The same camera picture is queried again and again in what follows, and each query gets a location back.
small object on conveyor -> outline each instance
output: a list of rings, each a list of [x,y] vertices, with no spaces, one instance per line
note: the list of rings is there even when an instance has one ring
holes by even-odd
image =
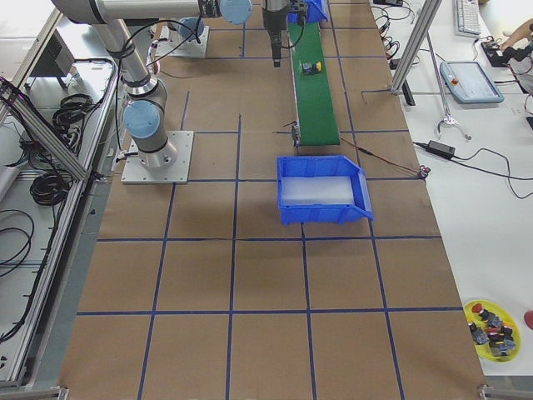
[[[315,75],[316,73],[320,73],[322,71],[322,63],[320,61],[309,63],[304,62],[301,65],[301,72],[304,75]]]

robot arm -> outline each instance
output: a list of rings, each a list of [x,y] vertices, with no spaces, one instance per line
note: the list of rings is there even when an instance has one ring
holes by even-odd
[[[56,8],[76,23],[95,27],[109,54],[119,61],[132,101],[124,122],[146,168],[169,166],[177,149],[163,128],[167,92],[135,49],[124,18],[202,17],[244,23],[252,13],[251,0],[52,0]]]

electronic device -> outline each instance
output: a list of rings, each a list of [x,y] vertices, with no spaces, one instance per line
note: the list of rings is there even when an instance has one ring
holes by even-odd
[[[379,4],[380,6],[402,7],[403,0],[374,0],[374,4]]]
[[[66,77],[73,63],[74,56],[55,30],[30,76]]]
[[[506,63],[504,62],[503,52],[500,50],[500,44],[493,41],[482,42],[481,48],[483,49],[483,52],[485,53],[492,67],[507,67]]]
[[[522,61],[533,52],[533,42],[530,42],[524,48],[508,47],[504,50],[502,60],[504,63],[508,63],[509,60],[514,58],[516,61]]]
[[[456,20],[456,33],[478,38],[481,35],[480,6],[477,0],[452,0]]]
[[[504,97],[476,61],[441,63],[441,75],[458,103],[501,103]]]

blue joint cap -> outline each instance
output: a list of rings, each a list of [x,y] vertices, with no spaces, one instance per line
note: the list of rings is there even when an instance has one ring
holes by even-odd
[[[229,23],[241,25],[252,15],[252,0],[220,0],[220,12]]]
[[[180,19],[180,23],[185,25],[185,27],[182,25],[177,25],[177,32],[180,34],[180,36],[182,38],[189,38],[189,42],[196,40],[194,32],[197,29],[198,17],[185,17]],[[204,27],[205,25],[203,24],[203,21],[200,20],[200,23],[198,24],[198,36],[202,35]]]
[[[146,100],[137,100],[124,110],[124,123],[135,139],[148,139],[159,128],[161,118],[157,107]]]

yellow plate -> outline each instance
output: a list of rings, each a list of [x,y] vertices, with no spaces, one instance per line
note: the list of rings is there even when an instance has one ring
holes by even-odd
[[[500,317],[500,320],[503,321],[504,325],[513,330],[513,339],[515,339],[516,343],[516,348],[514,350],[510,350],[509,355],[504,357],[494,357],[491,353],[491,350],[489,349],[489,343],[476,344],[477,355],[483,357],[486,360],[495,361],[497,363],[504,363],[512,360],[520,351],[521,345],[520,333],[518,332],[518,327],[516,326],[515,321],[513,320],[513,318],[511,318],[511,316],[509,315],[509,313],[507,313],[506,310],[504,310],[494,302],[490,302],[488,300],[474,300],[473,302],[469,302],[465,305],[465,315],[466,319],[469,321],[473,321],[478,328],[484,329],[486,325],[485,322],[481,321],[481,317],[477,313],[472,312],[472,307],[474,307],[474,305],[476,305],[477,303],[483,304],[483,308],[485,310],[496,314],[498,317]]]

